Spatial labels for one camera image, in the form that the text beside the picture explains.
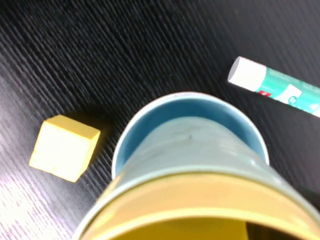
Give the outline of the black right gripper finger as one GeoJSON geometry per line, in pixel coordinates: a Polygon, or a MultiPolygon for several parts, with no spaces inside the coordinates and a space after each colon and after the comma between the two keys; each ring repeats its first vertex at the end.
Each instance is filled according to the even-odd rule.
{"type": "Polygon", "coordinates": [[[276,221],[271,223],[246,222],[249,240],[319,240],[319,228],[311,225],[285,223],[276,221]]]}

